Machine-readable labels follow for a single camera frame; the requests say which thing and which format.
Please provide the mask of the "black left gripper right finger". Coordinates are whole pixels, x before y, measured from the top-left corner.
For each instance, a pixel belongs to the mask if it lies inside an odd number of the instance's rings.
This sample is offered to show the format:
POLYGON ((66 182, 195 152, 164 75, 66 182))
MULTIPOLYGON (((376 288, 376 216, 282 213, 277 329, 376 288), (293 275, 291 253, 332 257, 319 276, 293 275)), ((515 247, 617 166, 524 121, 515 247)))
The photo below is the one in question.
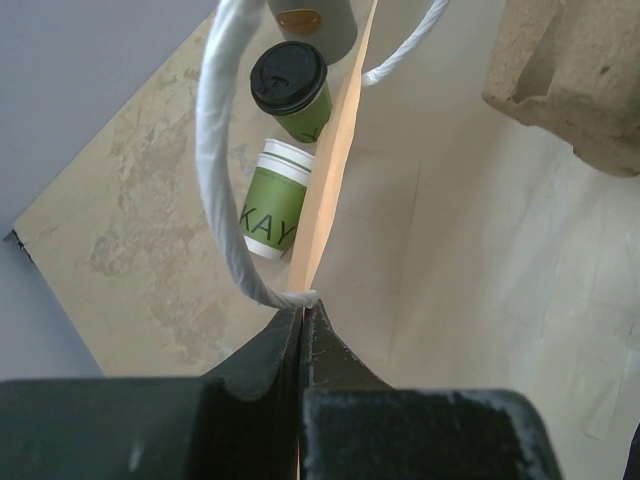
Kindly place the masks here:
POLYGON ((560 479, 543 421, 504 389, 395 389, 305 310, 300 360, 304 479, 560 479))

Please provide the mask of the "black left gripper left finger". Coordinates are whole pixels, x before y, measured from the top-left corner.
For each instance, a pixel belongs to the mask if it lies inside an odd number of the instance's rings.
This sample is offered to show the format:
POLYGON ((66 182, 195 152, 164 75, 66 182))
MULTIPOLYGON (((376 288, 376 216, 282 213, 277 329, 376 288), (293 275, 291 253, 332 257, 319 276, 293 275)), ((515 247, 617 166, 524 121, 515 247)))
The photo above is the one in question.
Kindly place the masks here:
POLYGON ((192 377, 1 385, 5 479, 293 479, 302 315, 192 377))

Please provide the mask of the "brown paper bag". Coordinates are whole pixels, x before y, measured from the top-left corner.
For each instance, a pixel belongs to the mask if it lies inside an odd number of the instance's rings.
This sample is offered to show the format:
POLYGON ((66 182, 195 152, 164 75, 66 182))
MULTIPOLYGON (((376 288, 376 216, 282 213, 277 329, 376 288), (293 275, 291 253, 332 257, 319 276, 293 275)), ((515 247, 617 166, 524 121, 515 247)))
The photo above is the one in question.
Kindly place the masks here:
POLYGON ((331 116, 294 140, 250 72, 285 40, 267 1, 218 3, 196 171, 231 276, 259 304, 323 304, 397 387, 500 388, 543 418, 567 479, 639 475, 639 173, 617 177, 489 106, 509 1, 373 1, 328 65, 331 116), (265 141, 314 156, 293 245, 239 227, 265 141))

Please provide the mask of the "green paper coffee cup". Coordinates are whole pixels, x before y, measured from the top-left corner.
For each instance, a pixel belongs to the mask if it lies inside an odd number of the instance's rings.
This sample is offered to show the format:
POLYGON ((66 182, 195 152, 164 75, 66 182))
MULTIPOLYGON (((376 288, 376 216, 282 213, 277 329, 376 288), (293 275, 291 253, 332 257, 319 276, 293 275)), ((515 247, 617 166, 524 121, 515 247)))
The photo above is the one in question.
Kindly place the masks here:
POLYGON ((329 86, 324 83, 305 108, 288 115, 273 115, 273 118, 297 142, 316 143, 331 116, 332 106, 329 86))

